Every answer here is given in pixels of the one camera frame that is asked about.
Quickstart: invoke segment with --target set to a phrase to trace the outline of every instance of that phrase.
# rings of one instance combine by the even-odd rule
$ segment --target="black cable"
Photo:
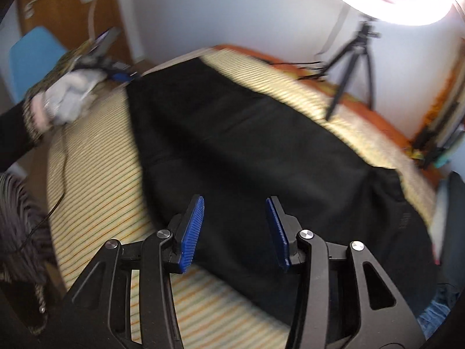
[[[321,62],[308,62],[308,63],[270,63],[271,65],[280,65],[280,64],[320,64]]]
[[[331,48],[331,46],[334,44],[334,41],[336,40],[338,34],[340,33],[342,26],[346,22],[347,16],[349,15],[350,11],[350,5],[344,4],[342,7],[341,11],[339,12],[338,19],[336,20],[336,23],[334,24],[333,28],[331,29],[331,32],[329,33],[328,39],[326,40],[325,44],[321,48],[320,52],[314,55],[314,58],[317,56],[319,57],[320,55],[325,54],[328,52],[328,50]],[[317,60],[314,62],[307,62],[307,63],[269,63],[270,65],[312,65],[312,64],[322,64],[323,62],[321,60]],[[322,68],[310,68],[312,71],[319,71]]]
[[[32,235],[34,235],[34,233],[40,228],[40,226],[42,226],[42,224],[44,224],[52,216],[52,214],[55,212],[55,210],[58,208],[58,206],[60,205],[60,203],[64,200],[64,198],[66,196],[66,190],[67,190],[67,185],[66,185],[66,164],[68,162],[68,147],[67,147],[67,144],[66,144],[65,126],[66,125],[63,125],[61,127],[61,140],[62,140],[62,143],[63,143],[63,151],[65,153],[65,158],[63,160],[63,168],[61,169],[61,180],[62,180],[62,183],[63,183],[63,193],[61,194],[61,197],[60,197],[60,199],[58,199],[57,203],[55,203],[55,206],[53,206],[52,209],[45,216],[45,218],[42,219],[31,230],[31,232],[29,233],[29,235],[27,235],[26,239],[19,246],[19,248],[16,248],[16,249],[14,249],[12,251],[0,251],[0,254],[2,254],[2,255],[12,255],[12,254],[15,254],[15,253],[18,253],[18,252],[22,251],[22,249],[24,249],[24,247],[27,245],[27,242],[31,239]]]
[[[350,5],[345,3],[341,11],[339,12],[339,16],[338,16],[338,19],[336,20],[336,23],[334,24],[331,32],[328,35],[328,39],[326,40],[321,50],[317,54],[315,54],[314,56],[315,58],[320,57],[321,55],[327,53],[328,50],[331,48],[331,46],[334,44],[334,41],[336,40],[337,36],[342,30],[342,26],[346,22],[349,12],[350,12]]]

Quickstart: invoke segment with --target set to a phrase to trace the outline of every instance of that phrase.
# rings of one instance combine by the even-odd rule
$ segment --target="metal screw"
[[[363,251],[365,248],[365,245],[363,245],[361,241],[353,241],[351,245],[354,250],[359,251],[359,252]]]
[[[160,238],[160,239],[167,239],[168,237],[171,236],[171,232],[167,229],[161,229],[157,232],[157,236]]]
[[[105,248],[106,249],[115,249],[117,246],[118,246],[118,240],[116,240],[116,239],[108,240],[105,243]]]
[[[299,235],[301,236],[302,239],[309,240],[313,237],[313,232],[307,229],[303,229],[302,231],[299,232]]]

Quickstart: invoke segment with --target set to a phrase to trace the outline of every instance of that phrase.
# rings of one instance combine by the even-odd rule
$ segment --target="door handle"
[[[29,19],[34,15],[34,8],[32,5],[38,0],[31,0],[24,6],[24,18]]]

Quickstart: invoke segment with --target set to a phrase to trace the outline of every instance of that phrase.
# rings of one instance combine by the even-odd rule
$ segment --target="white wall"
[[[465,144],[462,144],[457,152],[452,155],[449,164],[441,168],[441,173],[447,175],[450,171],[455,171],[465,180]]]
[[[238,44],[288,61],[310,61],[324,44],[340,0],[133,0],[146,56],[161,63],[203,46]],[[329,59],[356,30],[351,11]],[[441,90],[459,46],[454,11],[424,27],[376,23],[376,109],[411,137]],[[332,74],[338,74],[340,68]],[[350,91],[366,95],[361,69]]]
[[[0,75],[3,78],[10,97],[15,100],[15,91],[13,89],[9,53],[10,48],[21,39],[21,29],[18,20],[18,8],[15,2],[0,23]]]
[[[137,63],[144,59],[145,55],[144,48],[140,40],[139,27],[136,23],[134,3],[133,0],[118,0],[118,4],[128,41],[129,51],[131,51],[133,62]]]

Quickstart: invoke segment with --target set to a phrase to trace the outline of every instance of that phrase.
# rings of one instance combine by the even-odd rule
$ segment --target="person's arm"
[[[53,124],[75,121],[93,100],[91,90],[105,78],[94,70],[64,75],[45,92],[20,102],[0,116],[0,172],[6,171]]]
[[[0,172],[6,171],[34,142],[26,129],[21,102],[0,116]]]

